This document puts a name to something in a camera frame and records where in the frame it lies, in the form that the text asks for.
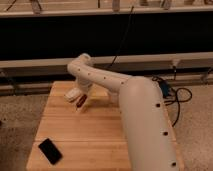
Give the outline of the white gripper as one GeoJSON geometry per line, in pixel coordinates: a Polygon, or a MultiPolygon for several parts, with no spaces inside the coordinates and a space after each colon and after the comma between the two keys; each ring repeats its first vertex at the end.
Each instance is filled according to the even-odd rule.
{"type": "Polygon", "coordinates": [[[91,90],[80,91],[80,96],[78,97],[78,100],[75,104],[75,107],[77,110],[79,110],[84,105],[84,103],[86,102],[90,94],[91,94],[91,90]]]}

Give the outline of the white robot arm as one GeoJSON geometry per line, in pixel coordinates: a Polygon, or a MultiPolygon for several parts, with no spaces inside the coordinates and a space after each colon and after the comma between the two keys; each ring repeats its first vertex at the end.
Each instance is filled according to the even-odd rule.
{"type": "Polygon", "coordinates": [[[67,71],[76,78],[82,93],[97,84],[118,95],[132,171],[180,171],[162,91],[156,82],[97,69],[85,53],[69,62],[67,71]]]}

